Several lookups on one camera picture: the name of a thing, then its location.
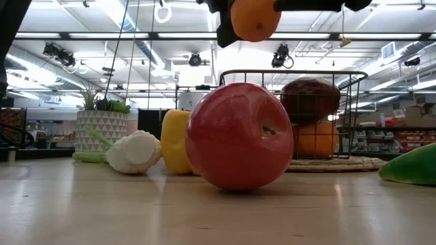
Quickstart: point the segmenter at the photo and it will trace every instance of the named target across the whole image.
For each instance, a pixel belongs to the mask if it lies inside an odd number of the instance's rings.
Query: wooden table
[[[0,163],[1,245],[434,245],[436,189],[375,172],[284,174],[250,195],[71,159]]]

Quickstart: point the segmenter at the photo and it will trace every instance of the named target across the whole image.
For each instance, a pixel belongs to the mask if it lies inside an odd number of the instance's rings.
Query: black cabinet
[[[139,110],[138,130],[144,130],[161,139],[162,121],[168,110]]]

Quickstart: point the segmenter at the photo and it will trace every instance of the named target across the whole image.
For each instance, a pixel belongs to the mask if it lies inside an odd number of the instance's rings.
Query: red apple
[[[189,117],[185,146],[200,175],[222,189],[245,191],[277,179],[292,157],[292,128],[280,101],[247,83],[206,95]]]

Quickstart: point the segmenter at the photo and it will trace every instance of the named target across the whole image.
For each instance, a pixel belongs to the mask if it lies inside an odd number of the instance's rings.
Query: potted plant
[[[130,112],[130,105],[120,101],[99,99],[97,94],[101,91],[92,91],[91,87],[80,89],[84,97],[84,110],[77,113],[76,131],[76,152],[98,152],[104,147],[87,133],[91,127],[100,132],[112,142],[127,135],[127,114]]]

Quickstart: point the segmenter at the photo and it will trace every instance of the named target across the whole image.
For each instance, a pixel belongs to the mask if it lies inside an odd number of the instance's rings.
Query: cable
[[[116,58],[116,54],[118,52],[118,47],[120,45],[121,34],[123,33],[125,17],[127,15],[127,10],[129,9],[129,2],[130,2],[130,0],[127,0],[127,3],[125,4],[125,11],[124,11],[124,16],[123,16],[123,21],[122,21],[121,26],[120,26],[120,33],[119,33],[119,36],[118,36],[118,41],[116,42],[116,48],[115,48],[115,51],[114,51],[114,59],[112,60],[112,67],[110,68],[110,75],[109,75],[108,85],[106,87],[106,91],[104,91],[104,99],[106,99],[106,96],[108,95],[110,80],[112,78],[112,73],[114,71],[115,58]]]
[[[136,40],[136,31],[138,30],[138,19],[139,19],[139,7],[140,2],[138,1],[138,7],[136,8],[136,22],[135,22],[135,32],[134,32],[134,40],[131,44],[131,56],[130,56],[130,68],[129,68],[129,76],[127,77],[127,88],[125,93],[125,101],[126,103],[129,101],[129,85],[130,85],[130,75],[131,75],[131,66],[134,62],[134,51],[135,51],[135,40]]]
[[[283,64],[283,67],[286,69],[291,69],[294,67],[294,59],[290,55],[287,55],[287,57],[292,61],[292,65],[290,67],[286,67],[285,64]]]
[[[152,20],[155,19],[155,10],[156,10],[156,0],[154,0],[154,4],[153,4],[153,17],[151,18]],[[155,22],[153,21],[151,23],[151,31],[155,31]],[[153,41],[150,42],[150,50],[153,50]],[[151,59],[149,61],[149,91],[148,91],[148,99],[147,99],[147,109],[150,109],[150,83],[151,83]]]
[[[343,8],[344,4],[342,5],[342,38],[345,39],[345,10]]]

